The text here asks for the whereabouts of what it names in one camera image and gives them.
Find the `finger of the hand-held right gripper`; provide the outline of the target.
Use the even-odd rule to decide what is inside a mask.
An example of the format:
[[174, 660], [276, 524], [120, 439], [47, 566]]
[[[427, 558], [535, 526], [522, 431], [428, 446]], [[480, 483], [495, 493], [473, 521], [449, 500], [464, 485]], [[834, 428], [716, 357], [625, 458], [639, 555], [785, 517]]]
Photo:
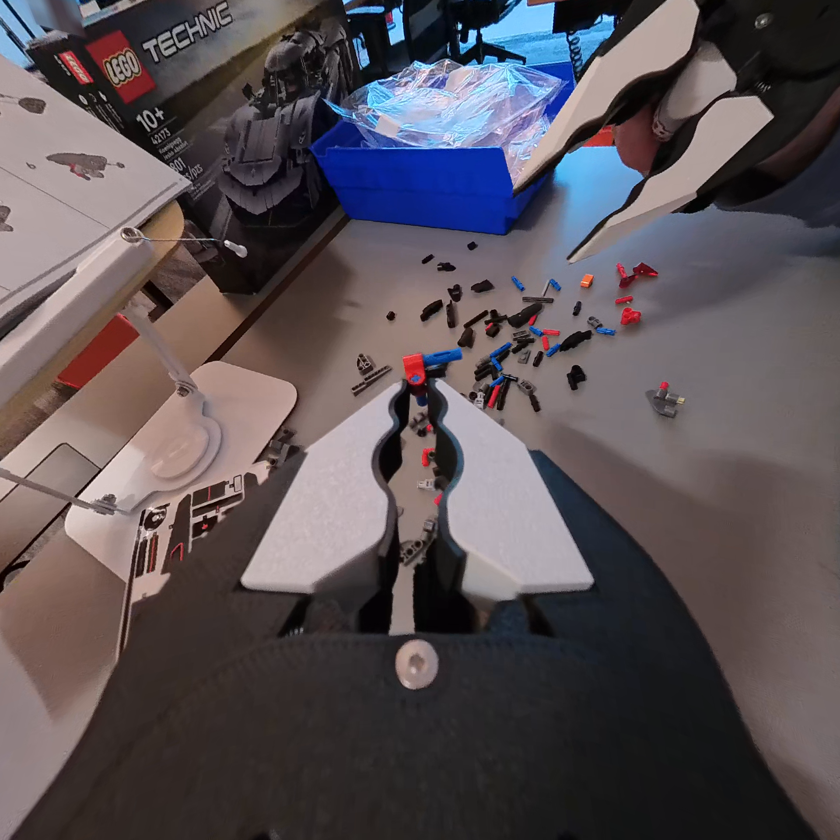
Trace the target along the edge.
[[652, 80], [669, 76], [692, 50], [700, 8], [693, 1], [632, 2], [612, 36], [531, 152], [513, 183], [520, 194], [623, 110], [646, 99]]
[[635, 185], [624, 205], [596, 225], [567, 260], [587, 259], [697, 199], [708, 190], [710, 179], [773, 118], [757, 96], [728, 94], [715, 100], [660, 147], [650, 172]]

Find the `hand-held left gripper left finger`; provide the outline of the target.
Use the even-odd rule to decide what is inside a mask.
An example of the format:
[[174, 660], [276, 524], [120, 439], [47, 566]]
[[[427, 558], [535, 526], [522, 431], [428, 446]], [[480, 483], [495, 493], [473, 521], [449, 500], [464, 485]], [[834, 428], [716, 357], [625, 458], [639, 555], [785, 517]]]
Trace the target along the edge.
[[359, 632], [388, 632], [400, 565], [390, 481], [403, 465], [406, 384], [312, 444], [240, 583], [252, 592], [336, 601]]

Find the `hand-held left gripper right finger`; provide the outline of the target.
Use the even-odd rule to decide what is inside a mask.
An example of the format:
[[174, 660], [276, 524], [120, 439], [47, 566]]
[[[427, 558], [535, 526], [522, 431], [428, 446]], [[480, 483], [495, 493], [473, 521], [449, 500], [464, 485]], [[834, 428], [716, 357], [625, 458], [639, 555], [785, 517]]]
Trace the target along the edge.
[[429, 554], [429, 630], [469, 633], [480, 613], [594, 585], [528, 447], [444, 380], [429, 385], [445, 487]]

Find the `person's right forearm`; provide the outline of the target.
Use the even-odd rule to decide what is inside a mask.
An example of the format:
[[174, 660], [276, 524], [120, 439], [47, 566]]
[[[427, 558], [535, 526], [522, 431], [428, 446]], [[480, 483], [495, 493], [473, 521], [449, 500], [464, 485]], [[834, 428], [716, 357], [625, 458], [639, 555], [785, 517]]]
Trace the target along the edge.
[[839, 225], [839, 90], [779, 152], [725, 185], [713, 205], [797, 219], [809, 228]]

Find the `dark grey lego piece red pin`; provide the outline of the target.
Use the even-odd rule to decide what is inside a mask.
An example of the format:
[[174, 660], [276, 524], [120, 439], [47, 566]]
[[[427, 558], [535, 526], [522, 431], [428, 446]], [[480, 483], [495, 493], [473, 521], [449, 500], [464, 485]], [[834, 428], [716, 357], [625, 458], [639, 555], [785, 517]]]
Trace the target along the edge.
[[656, 414], [666, 418], [675, 418], [686, 403], [685, 397], [674, 392], [667, 381], [660, 382], [657, 388], [646, 391], [645, 395]]

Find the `pile of loose lego pieces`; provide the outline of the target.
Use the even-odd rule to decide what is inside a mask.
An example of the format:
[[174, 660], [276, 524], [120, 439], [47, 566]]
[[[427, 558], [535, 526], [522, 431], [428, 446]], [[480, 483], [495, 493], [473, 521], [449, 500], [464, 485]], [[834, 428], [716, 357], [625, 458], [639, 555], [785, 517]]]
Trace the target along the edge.
[[590, 303], [588, 290], [595, 276], [585, 273], [580, 284], [561, 296], [561, 284], [548, 279], [540, 296], [513, 276], [517, 298], [500, 308], [489, 303], [471, 320], [459, 321], [458, 306], [465, 288], [455, 283], [447, 295], [431, 301], [420, 314], [421, 322], [445, 312], [448, 327], [458, 333], [455, 348], [463, 359], [437, 368], [426, 368], [426, 382], [444, 380], [456, 367], [453, 386], [470, 403], [537, 448], [537, 428], [546, 439], [558, 429], [581, 426], [594, 431], [604, 421], [605, 430], [617, 441], [631, 437], [635, 423], [646, 417], [641, 397], [633, 400], [613, 389], [604, 371], [595, 369], [595, 356], [607, 345], [628, 348], [627, 337], [638, 332], [643, 320], [636, 298], [640, 288], [654, 278], [641, 278], [626, 289], [607, 288], [612, 309], [600, 318], [602, 305]]

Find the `black lego set box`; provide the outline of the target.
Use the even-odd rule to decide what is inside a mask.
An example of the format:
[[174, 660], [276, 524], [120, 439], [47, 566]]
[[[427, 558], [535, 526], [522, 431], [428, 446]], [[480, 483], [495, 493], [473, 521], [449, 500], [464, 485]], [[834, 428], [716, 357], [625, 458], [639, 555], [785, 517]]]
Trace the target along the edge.
[[223, 293], [260, 291], [338, 200], [312, 145], [358, 81], [339, 1], [149, 1], [27, 52], [49, 84], [189, 181], [184, 246]]

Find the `person's right hand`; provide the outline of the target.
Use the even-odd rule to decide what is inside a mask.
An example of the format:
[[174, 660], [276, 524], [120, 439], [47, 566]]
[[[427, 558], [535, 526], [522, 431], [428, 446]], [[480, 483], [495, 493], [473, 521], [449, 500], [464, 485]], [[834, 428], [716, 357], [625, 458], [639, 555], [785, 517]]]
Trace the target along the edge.
[[656, 106], [645, 104], [633, 117], [613, 126], [613, 141], [622, 163], [647, 175], [657, 156], [661, 141], [654, 131]]

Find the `sticker sheet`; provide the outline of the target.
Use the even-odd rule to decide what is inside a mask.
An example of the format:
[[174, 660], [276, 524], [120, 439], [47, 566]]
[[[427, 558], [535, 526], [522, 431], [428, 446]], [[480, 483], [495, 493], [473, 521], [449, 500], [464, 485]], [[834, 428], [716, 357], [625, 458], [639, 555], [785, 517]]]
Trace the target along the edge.
[[128, 641], [138, 604], [157, 595], [195, 544], [263, 484], [276, 467], [275, 460], [262, 460], [247, 471], [142, 510], [123, 597], [117, 656]]

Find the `white book stand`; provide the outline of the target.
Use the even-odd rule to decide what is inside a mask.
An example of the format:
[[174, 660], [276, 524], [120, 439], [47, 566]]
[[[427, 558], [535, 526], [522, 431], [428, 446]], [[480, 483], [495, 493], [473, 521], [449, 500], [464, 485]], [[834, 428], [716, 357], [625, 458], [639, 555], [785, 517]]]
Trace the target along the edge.
[[290, 414], [290, 383], [221, 361], [188, 373], [186, 365], [132, 297], [182, 238], [177, 202], [141, 229], [123, 226], [102, 240], [75, 272], [2, 338], [2, 412], [42, 378], [52, 380], [116, 312], [124, 312], [152, 348], [175, 392], [87, 486], [87, 496], [2, 468], [2, 502], [28, 489], [70, 506], [65, 531], [122, 580], [133, 573], [133, 542], [145, 501], [210, 485], [250, 465]]

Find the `black office chair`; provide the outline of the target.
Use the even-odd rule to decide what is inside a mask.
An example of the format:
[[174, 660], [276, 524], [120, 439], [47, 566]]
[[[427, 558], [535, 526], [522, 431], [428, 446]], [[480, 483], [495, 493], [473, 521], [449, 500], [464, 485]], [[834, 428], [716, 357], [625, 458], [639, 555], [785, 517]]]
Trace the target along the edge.
[[482, 31], [498, 24], [519, 5], [519, 1], [440, 1], [445, 25], [445, 55], [462, 66], [475, 61], [482, 65], [487, 57], [498, 62], [527, 60], [501, 46], [484, 40]]

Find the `clear plastic bag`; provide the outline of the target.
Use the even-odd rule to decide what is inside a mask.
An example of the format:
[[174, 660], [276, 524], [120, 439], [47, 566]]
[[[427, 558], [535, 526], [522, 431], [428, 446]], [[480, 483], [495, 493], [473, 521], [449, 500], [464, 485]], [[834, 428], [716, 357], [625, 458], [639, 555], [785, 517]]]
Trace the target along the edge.
[[548, 131], [570, 81], [540, 68], [414, 62], [329, 107], [373, 149], [499, 149], [515, 182]]

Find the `blue plastic bin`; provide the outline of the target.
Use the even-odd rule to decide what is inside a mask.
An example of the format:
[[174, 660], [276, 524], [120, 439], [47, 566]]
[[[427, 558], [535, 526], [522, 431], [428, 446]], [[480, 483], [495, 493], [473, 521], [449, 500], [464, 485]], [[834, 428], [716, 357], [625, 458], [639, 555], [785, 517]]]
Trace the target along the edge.
[[[574, 89], [569, 62], [527, 67], [564, 78]], [[550, 109], [552, 119], [568, 97]], [[350, 217], [473, 233], [506, 234], [550, 178], [514, 195], [499, 149], [373, 149], [341, 117], [313, 141], [311, 152]]]

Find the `red plastic bin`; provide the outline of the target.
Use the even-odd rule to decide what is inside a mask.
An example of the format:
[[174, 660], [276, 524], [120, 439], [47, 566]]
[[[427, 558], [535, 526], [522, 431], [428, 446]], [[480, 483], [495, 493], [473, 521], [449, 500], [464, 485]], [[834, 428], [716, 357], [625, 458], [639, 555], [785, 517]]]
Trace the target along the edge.
[[89, 345], [58, 373], [56, 383], [76, 391], [81, 389], [139, 336], [127, 318], [122, 314], [115, 315]]

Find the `instruction booklet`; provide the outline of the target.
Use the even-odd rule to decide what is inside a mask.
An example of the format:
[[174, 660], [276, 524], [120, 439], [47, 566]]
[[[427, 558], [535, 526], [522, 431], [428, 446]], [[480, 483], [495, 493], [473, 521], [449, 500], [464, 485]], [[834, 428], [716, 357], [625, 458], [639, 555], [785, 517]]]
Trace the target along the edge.
[[1, 58], [1, 312], [35, 305], [121, 228], [187, 180], [22, 67]]

